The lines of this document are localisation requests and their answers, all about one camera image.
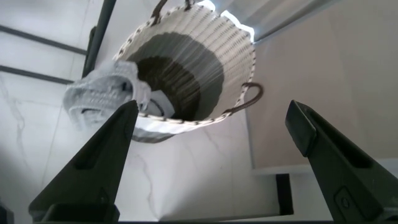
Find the brown handle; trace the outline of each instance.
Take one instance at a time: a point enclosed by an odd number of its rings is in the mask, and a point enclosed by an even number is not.
[[[264,94],[264,88],[259,83],[253,83],[253,82],[243,83],[242,87],[249,87],[249,88],[257,87],[259,89],[259,92],[257,93],[257,95],[253,99],[245,102],[244,104],[242,104],[240,106],[236,106],[234,108],[228,109],[228,110],[224,111],[224,113],[231,113],[231,115],[235,114],[236,112],[238,112],[240,110],[243,110],[243,109],[255,104],[257,101],[259,101],[261,99],[261,97]]]
[[[159,3],[156,5],[156,7],[151,15],[151,18],[155,18],[154,23],[151,26],[154,26],[159,23],[160,12],[161,12],[163,6],[166,4],[166,2],[167,2],[167,0],[160,0]],[[185,7],[186,11],[191,9],[190,0],[185,0],[185,5],[186,5],[186,7]]]

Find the white tile floor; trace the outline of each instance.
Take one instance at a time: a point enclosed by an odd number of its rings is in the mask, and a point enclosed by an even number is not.
[[[156,2],[118,0],[117,17],[108,31],[117,35],[105,37],[99,62],[113,56],[147,20]],[[89,0],[37,0],[34,5],[28,0],[2,0],[0,24],[85,48],[100,8],[101,1]],[[0,64],[62,78],[78,78],[84,60],[3,33],[0,49]],[[71,126],[62,109],[64,92],[64,85],[0,73],[0,199],[15,212],[17,224],[30,222],[30,201],[93,134],[93,130],[80,132]],[[279,212],[274,177],[251,175],[244,111],[162,143],[132,142],[116,205],[121,220]]]

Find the metal frame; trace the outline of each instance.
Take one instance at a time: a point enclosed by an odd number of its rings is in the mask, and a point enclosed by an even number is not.
[[[49,45],[52,47],[56,47],[59,49],[67,50],[73,53],[86,55],[85,64],[83,67],[82,78],[86,77],[95,66],[95,62],[98,56],[98,52],[101,48],[102,40],[104,39],[104,35],[106,32],[106,28],[108,27],[109,20],[112,16],[112,11],[114,5],[116,4],[116,0],[104,0],[104,3],[101,8],[101,13],[99,14],[99,19],[97,26],[94,27],[90,32],[90,40],[88,42],[87,50],[79,49],[76,47],[72,47],[66,44],[62,44],[60,42],[56,42],[53,40],[49,40],[43,37],[39,37],[36,35],[28,34],[23,31],[15,30],[10,27],[0,25],[0,32],[5,32],[11,35],[15,35],[18,37],[22,37],[28,40],[33,40],[39,42],[41,44]],[[40,80],[50,81],[59,84],[69,84],[73,83],[73,80],[67,80],[63,78],[52,77],[49,75],[44,75],[40,73],[30,72],[26,70],[21,70],[18,68],[7,67],[4,65],[0,65],[0,72],[13,73],[16,75],[22,75],[25,77],[37,78]]]

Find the basket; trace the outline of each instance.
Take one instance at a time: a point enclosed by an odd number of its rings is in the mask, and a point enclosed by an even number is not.
[[[251,82],[256,56],[246,31],[187,0],[160,16],[166,2],[158,3],[114,56],[136,62],[139,79],[152,91],[162,90],[175,110],[171,118],[139,113],[132,138],[138,142],[161,142],[218,123],[263,94],[262,86]],[[258,94],[241,104],[251,87]]]

